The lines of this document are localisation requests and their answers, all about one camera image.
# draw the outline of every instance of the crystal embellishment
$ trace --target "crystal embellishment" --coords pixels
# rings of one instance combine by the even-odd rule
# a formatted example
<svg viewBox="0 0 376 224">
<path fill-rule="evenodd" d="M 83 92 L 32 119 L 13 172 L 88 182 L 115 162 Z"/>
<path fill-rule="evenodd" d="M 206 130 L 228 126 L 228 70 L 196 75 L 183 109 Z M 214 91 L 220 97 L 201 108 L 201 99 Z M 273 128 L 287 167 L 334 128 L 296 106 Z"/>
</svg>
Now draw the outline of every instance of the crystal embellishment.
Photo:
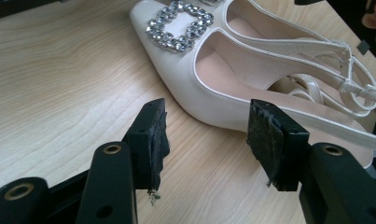
<svg viewBox="0 0 376 224">
<path fill-rule="evenodd" d="M 175 37 L 164 32 L 165 24 L 173 21 L 178 13 L 187 12 L 197 20 L 190 24 L 184 35 Z M 161 48 L 173 53 L 184 53 L 193 48 L 195 40 L 202 36 L 207 27 L 214 23 L 214 16 L 204 9 L 182 1 L 173 1 L 156 14 L 156 18 L 147 22 L 146 33 Z"/>
</svg>

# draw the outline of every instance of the wood grain surface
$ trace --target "wood grain surface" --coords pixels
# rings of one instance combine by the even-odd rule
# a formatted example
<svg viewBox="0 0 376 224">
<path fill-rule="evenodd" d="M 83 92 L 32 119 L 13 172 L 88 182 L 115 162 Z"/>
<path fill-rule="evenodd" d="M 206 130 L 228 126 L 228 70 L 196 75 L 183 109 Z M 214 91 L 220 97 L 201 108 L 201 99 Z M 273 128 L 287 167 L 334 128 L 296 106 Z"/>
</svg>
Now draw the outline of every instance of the wood grain surface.
<svg viewBox="0 0 376 224">
<path fill-rule="evenodd" d="M 281 17 L 351 46 L 327 2 L 259 0 Z M 0 19 L 0 187 L 39 176 L 50 187 L 87 170 L 121 140 L 142 105 L 165 98 L 171 153 L 154 206 L 137 190 L 139 223 L 305 223 L 297 192 L 277 192 L 245 133 L 189 116 L 168 92 L 129 19 L 136 1 L 73 0 Z M 376 76 L 376 60 L 356 57 Z"/>
</svg>

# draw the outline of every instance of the wooden table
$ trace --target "wooden table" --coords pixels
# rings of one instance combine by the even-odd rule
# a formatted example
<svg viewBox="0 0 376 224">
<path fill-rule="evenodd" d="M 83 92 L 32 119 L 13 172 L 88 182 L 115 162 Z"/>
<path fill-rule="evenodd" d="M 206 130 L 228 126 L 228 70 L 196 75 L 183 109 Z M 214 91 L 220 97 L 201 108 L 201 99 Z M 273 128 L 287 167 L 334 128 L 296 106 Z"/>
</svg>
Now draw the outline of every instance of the wooden table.
<svg viewBox="0 0 376 224">
<path fill-rule="evenodd" d="M 39 176 L 49 186 L 87 170 L 94 150 L 121 140 L 142 105 L 165 98 L 171 154 L 152 206 L 137 190 L 140 223 L 305 223 L 298 193 L 267 188 L 245 133 L 181 109 L 129 19 L 136 1 L 54 3 L 0 20 L 0 187 Z M 268 10 L 330 39 L 359 40 L 327 2 Z M 376 76 L 376 60 L 355 50 Z"/>
</svg>

